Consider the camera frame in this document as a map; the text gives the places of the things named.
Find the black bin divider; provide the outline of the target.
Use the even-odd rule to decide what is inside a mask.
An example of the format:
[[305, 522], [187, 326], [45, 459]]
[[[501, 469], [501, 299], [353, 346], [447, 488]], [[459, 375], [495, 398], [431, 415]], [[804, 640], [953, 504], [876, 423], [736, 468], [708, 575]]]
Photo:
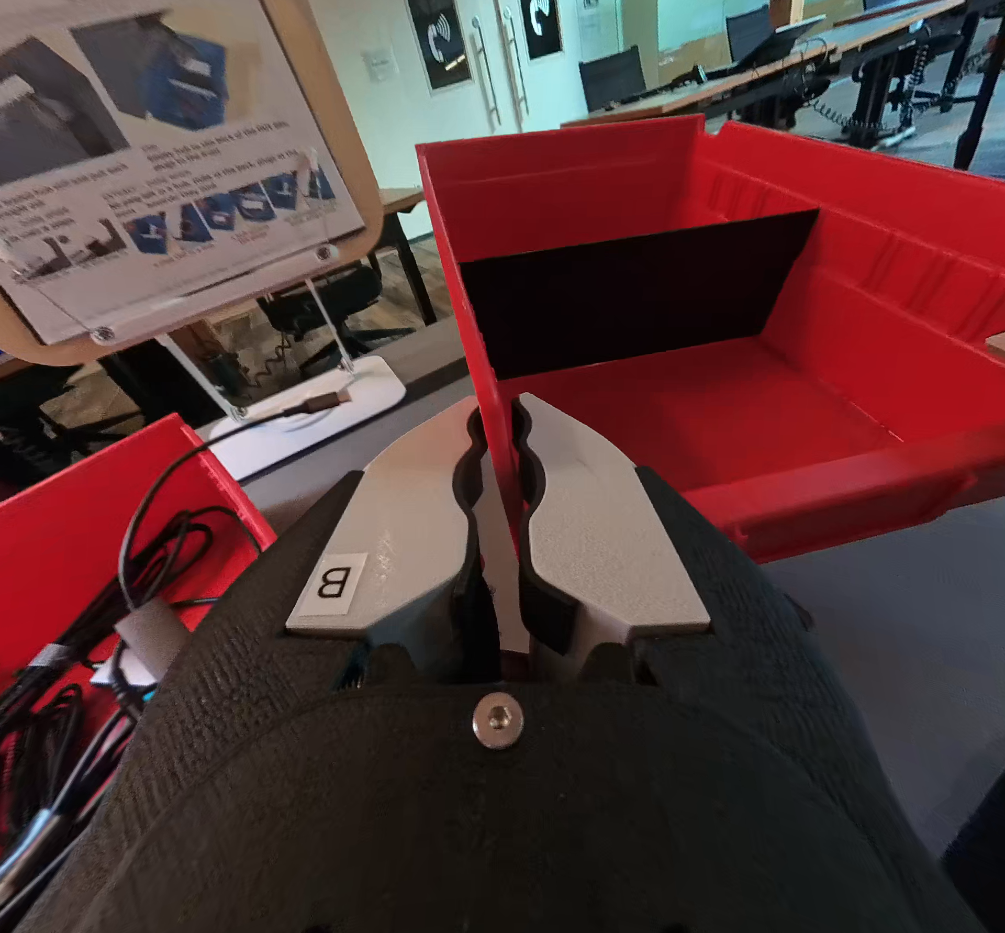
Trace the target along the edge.
[[760, 335], [819, 210], [462, 262], [499, 380]]

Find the long wooden office desk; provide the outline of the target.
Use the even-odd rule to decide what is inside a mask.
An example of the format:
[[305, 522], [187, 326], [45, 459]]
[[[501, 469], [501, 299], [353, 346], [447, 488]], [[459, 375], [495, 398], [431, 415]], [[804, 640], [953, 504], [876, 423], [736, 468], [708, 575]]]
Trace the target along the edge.
[[886, 150], [917, 132], [930, 110], [970, 105], [972, 112], [954, 160], [968, 168], [1003, 65], [1003, 27], [985, 62], [975, 96], [957, 95], [980, 22], [1003, 18], [1003, 0], [898, 0], [865, 10], [764, 65], [609, 102], [562, 128], [722, 116], [781, 129], [787, 115], [811, 109], [833, 122], [853, 147]]

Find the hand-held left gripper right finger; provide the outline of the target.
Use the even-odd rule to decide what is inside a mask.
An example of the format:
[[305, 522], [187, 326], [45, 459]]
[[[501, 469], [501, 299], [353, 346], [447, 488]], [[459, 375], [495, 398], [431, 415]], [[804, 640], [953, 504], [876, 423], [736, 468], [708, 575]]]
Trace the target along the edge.
[[703, 634], [711, 619], [643, 485], [606, 437], [529, 392], [512, 404], [521, 621], [546, 654]]

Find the open laptop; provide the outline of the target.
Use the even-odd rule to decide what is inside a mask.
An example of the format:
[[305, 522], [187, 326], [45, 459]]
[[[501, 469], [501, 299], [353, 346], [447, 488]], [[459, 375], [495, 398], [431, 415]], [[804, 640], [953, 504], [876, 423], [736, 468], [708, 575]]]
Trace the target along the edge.
[[826, 15], [816, 15], [812, 18], [774, 28], [764, 38], [755, 43], [752, 49], [745, 53], [736, 66], [744, 71], [763, 68], [770, 63], [784, 60], [796, 46], [796, 42], [817, 25], [824, 22]]

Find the white display stand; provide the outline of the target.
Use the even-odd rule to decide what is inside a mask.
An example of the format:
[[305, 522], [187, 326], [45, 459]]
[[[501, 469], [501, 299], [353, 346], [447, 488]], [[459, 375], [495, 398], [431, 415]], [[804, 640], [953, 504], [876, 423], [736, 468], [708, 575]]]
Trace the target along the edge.
[[[383, 279], [378, 256], [367, 261]], [[405, 387], [374, 344], [370, 354], [320, 362], [303, 375], [301, 362], [332, 340], [334, 330], [309, 333], [285, 346], [256, 299], [216, 319], [100, 359], [148, 423], [176, 414], [202, 427], [210, 449], [235, 480], [244, 481], [314, 445], [380, 415], [404, 399]]]

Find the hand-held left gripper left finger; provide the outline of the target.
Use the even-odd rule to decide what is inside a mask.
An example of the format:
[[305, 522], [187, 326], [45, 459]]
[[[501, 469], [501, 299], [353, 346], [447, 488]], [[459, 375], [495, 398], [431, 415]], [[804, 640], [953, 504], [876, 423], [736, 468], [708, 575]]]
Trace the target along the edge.
[[453, 647], [451, 602], [473, 567], [474, 500], [455, 486], [484, 446], [473, 396], [383, 449], [366, 466], [289, 614], [294, 635], [362, 639], [372, 647]]

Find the red plastic bin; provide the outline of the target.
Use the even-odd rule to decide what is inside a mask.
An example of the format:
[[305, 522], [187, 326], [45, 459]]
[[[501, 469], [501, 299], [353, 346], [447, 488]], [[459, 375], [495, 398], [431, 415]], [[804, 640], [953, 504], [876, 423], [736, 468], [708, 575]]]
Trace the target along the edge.
[[[703, 117], [417, 147], [519, 558], [512, 404], [606, 437], [759, 563], [1003, 496], [1003, 182]], [[764, 331], [499, 380], [462, 262], [811, 208]]]
[[117, 631], [144, 600], [193, 630], [276, 539], [170, 416], [1, 509], [2, 931], [82, 838], [158, 681]]

